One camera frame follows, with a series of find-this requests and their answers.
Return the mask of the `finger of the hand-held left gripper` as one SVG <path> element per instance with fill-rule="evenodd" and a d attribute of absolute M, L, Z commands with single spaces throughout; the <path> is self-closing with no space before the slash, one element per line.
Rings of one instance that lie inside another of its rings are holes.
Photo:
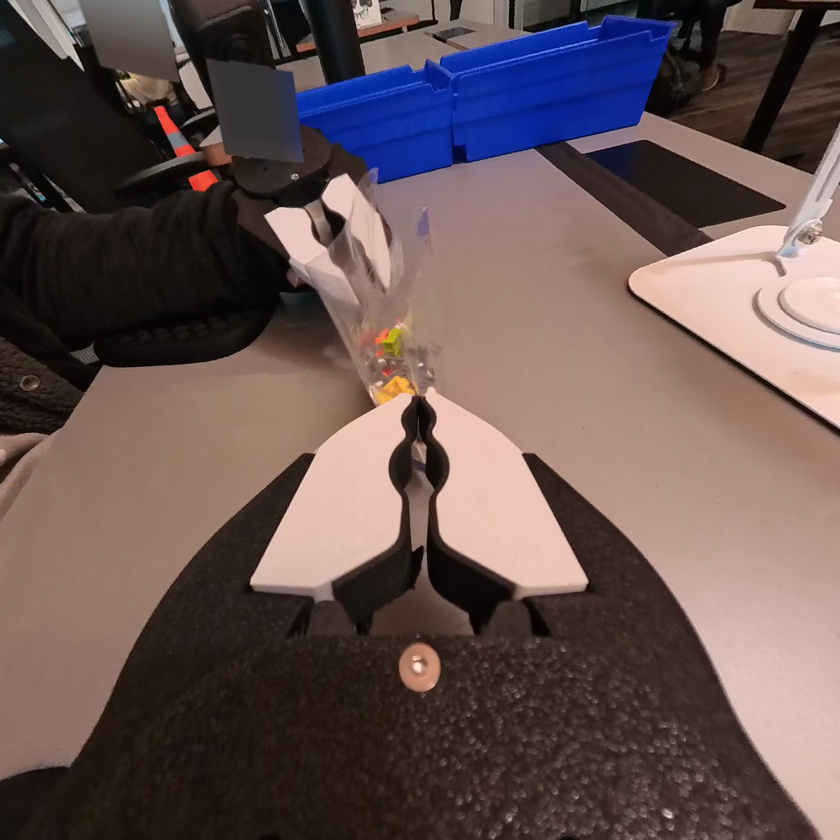
<path fill-rule="evenodd" d="M 303 208 L 279 206 L 265 219 L 288 253 L 290 267 L 322 299 L 348 308 L 358 307 L 358 298 L 349 279 L 334 262 L 327 246 L 314 234 L 312 219 Z"/>
<path fill-rule="evenodd" d="M 389 289 L 392 264 L 385 221 L 348 175 L 332 178 L 322 193 L 322 206 L 344 221 L 343 230 L 361 246 L 371 263 L 374 279 Z"/>

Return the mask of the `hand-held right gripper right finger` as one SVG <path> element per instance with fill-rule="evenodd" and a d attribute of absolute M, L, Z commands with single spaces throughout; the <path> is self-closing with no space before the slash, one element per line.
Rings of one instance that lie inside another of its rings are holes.
<path fill-rule="evenodd" d="M 583 592 L 587 576 L 520 448 L 436 391 L 420 407 L 436 591 L 446 599 Z"/>

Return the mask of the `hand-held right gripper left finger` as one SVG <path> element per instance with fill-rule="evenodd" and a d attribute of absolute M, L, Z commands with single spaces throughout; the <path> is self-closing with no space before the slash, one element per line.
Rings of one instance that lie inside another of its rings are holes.
<path fill-rule="evenodd" d="M 412 445 L 416 406 L 396 396 L 317 449 L 250 578 L 254 591 L 339 601 L 341 586 L 397 545 L 406 480 L 392 477 L 391 462 Z"/>

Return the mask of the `clear plastic bag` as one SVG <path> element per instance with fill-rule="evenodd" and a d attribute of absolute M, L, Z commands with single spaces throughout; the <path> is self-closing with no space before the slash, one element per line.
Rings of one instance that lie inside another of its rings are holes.
<path fill-rule="evenodd" d="M 372 170 L 364 174 L 359 182 L 351 179 L 385 221 L 392 264 L 391 286 L 389 289 L 380 288 L 361 246 L 349 233 L 344 232 L 344 221 L 322 206 L 321 198 L 322 213 L 332 233 L 332 241 L 327 247 L 334 262 L 349 279 L 358 298 L 358 307 L 348 308 L 338 302 L 320 298 L 356 371 L 353 344 L 358 331 L 378 331 L 398 322 L 406 323 L 416 340 L 431 350 L 434 366 L 439 346 L 429 337 L 428 316 L 421 301 L 424 273 L 433 253 L 428 208 L 420 206 L 414 211 L 399 211 L 389 217 L 378 200 L 377 176 L 378 171 Z"/>

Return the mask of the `pile of lego pieces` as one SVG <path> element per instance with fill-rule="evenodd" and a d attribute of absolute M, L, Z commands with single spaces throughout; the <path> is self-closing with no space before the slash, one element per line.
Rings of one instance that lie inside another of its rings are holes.
<path fill-rule="evenodd" d="M 378 331 L 358 331 L 353 338 L 353 360 L 376 406 L 403 394 L 423 396 L 436 386 L 432 352 L 404 322 Z"/>

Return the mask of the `person's left forearm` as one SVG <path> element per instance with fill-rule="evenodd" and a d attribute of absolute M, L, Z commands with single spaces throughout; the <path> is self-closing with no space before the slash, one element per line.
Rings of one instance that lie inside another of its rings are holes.
<path fill-rule="evenodd" d="M 2 335 L 24 324 L 67 347 L 180 317 L 274 305 L 288 262 L 239 223 L 221 182 L 153 208 L 57 213 L 2 196 Z"/>

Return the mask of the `blue plastic bin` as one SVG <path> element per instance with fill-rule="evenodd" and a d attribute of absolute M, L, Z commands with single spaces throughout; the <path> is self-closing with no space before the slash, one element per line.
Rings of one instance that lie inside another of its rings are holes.
<path fill-rule="evenodd" d="M 445 56 L 455 155 L 481 161 L 637 125 L 673 27 L 608 15 Z"/>
<path fill-rule="evenodd" d="M 454 163 L 455 77 L 427 60 L 297 94 L 302 124 L 377 169 L 379 183 Z"/>

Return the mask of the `orange traffic cone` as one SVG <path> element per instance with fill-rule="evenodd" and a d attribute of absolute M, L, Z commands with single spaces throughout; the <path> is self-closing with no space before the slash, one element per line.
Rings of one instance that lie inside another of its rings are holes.
<path fill-rule="evenodd" d="M 164 105 L 155 106 L 154 114 L 175 154 L 177 162 L 179 164 L 183 163 L 184 165 L 187 163 L 198 165 L 197 151 L 176 126 L 167 107 Z M 189 171 L 183 176 L 188 181 L 190 187 L 199 193 L 203 193 L 219 183 L 219 178 L 215 172 L 207 168 L 201 171 Z"/>

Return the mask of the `black water bottle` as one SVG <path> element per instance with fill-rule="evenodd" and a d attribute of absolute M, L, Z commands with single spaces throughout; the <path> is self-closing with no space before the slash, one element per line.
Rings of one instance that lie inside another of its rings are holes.
<path fill-rule="evenodd" d="M 301 1 L 327 84 L 365 76 L 351 1 Z"/>

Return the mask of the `grey desk wooden edge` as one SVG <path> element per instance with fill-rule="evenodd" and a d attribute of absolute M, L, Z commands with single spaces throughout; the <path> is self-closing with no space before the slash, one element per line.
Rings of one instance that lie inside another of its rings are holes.
<path fill-rule="evenodd" d="M 466 19 L 418 28 L 400 34 L 388 34 L 386 37 L 361 44 L 366 74 L 372 75 L 376 72 L 398 67 L 411 67 L 412 70 L 421 70 L 428 61 L 439 62 L 445 56 L 468 50 L 454 49 L 425 34 L 425 30 L 430 28 L 446 28 L 456 25 L 472 27 L 476 30 L 476 34 L 472 35 L 470 39 L 470 49 L 495 45 L 528 35 L 527 32 L 519 29 L 477 23 Z"/>

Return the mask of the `black office chair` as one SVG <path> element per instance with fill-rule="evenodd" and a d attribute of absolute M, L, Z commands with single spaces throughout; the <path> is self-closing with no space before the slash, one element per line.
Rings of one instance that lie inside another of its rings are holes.
<path fill-rule="evenodd" d="M 92 214 L 153 203 L 211 171 L 202 152 L 165 159 L 9 2 L 1 8 L 1 135 Z"/>

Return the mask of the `white stand base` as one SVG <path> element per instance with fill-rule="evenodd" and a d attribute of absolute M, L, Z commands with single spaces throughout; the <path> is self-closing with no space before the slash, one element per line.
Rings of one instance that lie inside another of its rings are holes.
<path fill-rule="evenodd" d="M 779 257 L 782 226 L 743 229 L 636 270 L 630 291 L 839 427 L 839 245 Z"/>

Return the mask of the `grey printed sweatshirt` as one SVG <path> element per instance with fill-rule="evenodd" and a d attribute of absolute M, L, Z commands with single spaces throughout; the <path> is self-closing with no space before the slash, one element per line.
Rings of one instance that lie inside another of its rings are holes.
<path fill-rule="evenodd" d="M 53 434 L 1 434 L 1 520 L 49 452 Z"/>

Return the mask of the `metal stand rod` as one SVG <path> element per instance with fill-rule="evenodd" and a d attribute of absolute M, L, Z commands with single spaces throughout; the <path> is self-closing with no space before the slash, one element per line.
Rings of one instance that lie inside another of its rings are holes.
<path fill-rule="evenodd" d="M 826 147 L 811 184 L 793 220 L 787 228 L 777 257 L 797 255 L 803 248 L 814 245 L 823 236 L 824 216 L 833 203 L 839 184 L 839 128 Z"/>

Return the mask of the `wooden desk black legs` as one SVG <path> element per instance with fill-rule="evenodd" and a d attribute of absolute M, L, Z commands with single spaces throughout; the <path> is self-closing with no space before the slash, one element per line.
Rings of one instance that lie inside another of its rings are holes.
<path fill-rule="evenodd" d="M 762 10 L 799 12 L 768 86 L 742 141 L 743 149 L 761 154 L 796 78 L 816 41 L 824 17 L 839 10 L 838 1 L 755 1 Z"/>

